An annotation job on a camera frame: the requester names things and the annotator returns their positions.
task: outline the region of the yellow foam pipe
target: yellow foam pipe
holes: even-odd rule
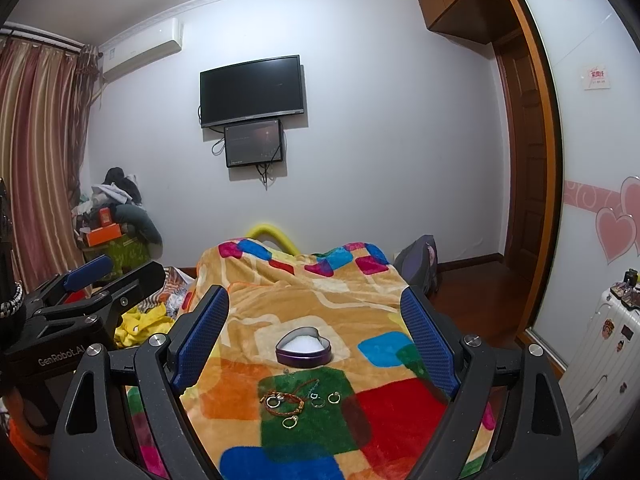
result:
[[[291,256],[298,256],[300,254],[300,251],[293,242],[289,240],[289,237],[271,224],[258,224],[249,229],[244,236],[247,238],[257,238],[260,235],[269,235],[271,238],[274,238],[280,248],[284,252],[291,254]]]

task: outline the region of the striped curtain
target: striped curtain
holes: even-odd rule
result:
[[[0,40],[0,176],[26,290],[82,264],[71,225],[78,200],[96,52]]]

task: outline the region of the pink heart decal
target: pink heart decal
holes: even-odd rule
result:
[[[623,215],[616,218],[613,209],[603,207],[596,215],[596,232],[608,265],[636,243],[638,229],[631,216]]]
[[[640,178],[630,176],[625,179],[620,189],[622,213],[630,215],[636,223],[636,251],[640,256]]]

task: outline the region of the screw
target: screw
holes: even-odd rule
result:
[[[100,352],[102,352],[102,345],[100,343],[94,343],[86,349],[86,352],[91,356],[98,355]]]
[[[536,345],[535,343],[533,343],[533,345],[529,345],[529,353],[531,355],[535,355],[536,357],[540,357],[545,351],[542,349],[542,346],[540,345]]]
[[[166,336],[164,334],[153,334],[149,338],[149,344],[151,346],[162,346],[166,341]]]
[[[468,334],[465,335],[465,344],[473,347],[480,346],[482,344],[482,339],[480,339],[479,335]]]

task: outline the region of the blanket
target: blanket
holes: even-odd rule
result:
[[[382,251],[352,243],[294,257],[240,238],[202,255],[185,307],[192,310],[214,284],[228,291],[229,316],[181,401],[222,476],[404,480],[448,399],[431,384],[402,321],[407,284]],[[328,365],[297,370],[277,362],[278,341],[302,326],[329,339]],[[272,391],[306,400],[292,429],[266,409]],[[492,429],[481,424],[462,477],[479,470]]]

